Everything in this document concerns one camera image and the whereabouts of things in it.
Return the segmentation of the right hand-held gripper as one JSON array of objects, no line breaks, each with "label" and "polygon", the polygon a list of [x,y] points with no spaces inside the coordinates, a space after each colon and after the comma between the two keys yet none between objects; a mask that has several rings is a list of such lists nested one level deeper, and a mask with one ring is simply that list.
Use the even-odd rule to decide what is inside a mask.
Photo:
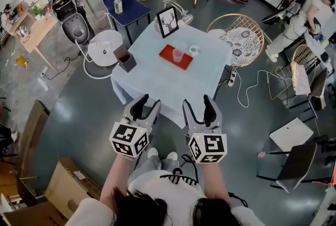
[{"label": "right hand-held gripper", "polygon": [[183,115],[190,137],[188,147],[197,164],[216,164],[227,155],[227,135],[223,133],[223,116],[218,105],[206,94],[203,99],[204,123],[196,119],[187,99],[183,100]]}]

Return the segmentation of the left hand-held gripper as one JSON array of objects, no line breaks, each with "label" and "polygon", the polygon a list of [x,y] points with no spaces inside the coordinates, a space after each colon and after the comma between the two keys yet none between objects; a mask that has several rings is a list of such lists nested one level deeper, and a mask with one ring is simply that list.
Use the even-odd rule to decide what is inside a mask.
[{"label": "left hand-held gripper", "polygon": [[128,103],[119,122],[115,122],[109,136],[113,150],[120,155],[137,158],[150,143],[150,134],[161,111],[161,101],[157,100],[147,116],[141,120],[143,108],[149,98],[141,95]]}]

